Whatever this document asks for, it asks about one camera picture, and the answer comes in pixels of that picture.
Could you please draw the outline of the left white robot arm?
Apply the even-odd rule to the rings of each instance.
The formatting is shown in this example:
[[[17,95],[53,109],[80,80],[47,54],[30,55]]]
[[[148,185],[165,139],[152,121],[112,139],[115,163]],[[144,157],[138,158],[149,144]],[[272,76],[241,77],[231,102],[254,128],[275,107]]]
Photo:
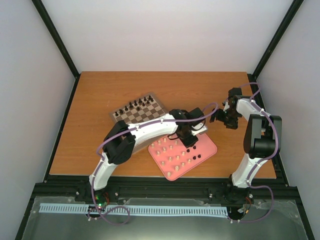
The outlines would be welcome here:
[[[198,141],[197,135],[207,130],[205,120],[209,116],[210,113],[205,115],[197,107],[190,112],[173,109],[163,116],[140,123],[118,121],[96,150],[100,160],[89,176],[90,186],[86,195],[92,201],[101,200],[104,188],[117,166],[128,161],[134,148],[147,140],[176,135],[186,148],[192,147]]]

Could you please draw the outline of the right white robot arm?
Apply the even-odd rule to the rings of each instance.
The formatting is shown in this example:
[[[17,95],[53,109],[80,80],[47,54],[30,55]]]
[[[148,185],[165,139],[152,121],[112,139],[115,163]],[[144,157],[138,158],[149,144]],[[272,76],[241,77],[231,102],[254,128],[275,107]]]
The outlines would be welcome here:
[[[282,118],[266,112],[253,97],[244,96],[240,87],[228,91],[223,106],[210,117],[211,123],[217,120],[227,129],[236,130],[239,118],[247,120],[243,139],[245,154],[230,176],[232,190],[247,189],[263,164],[281,150]]]

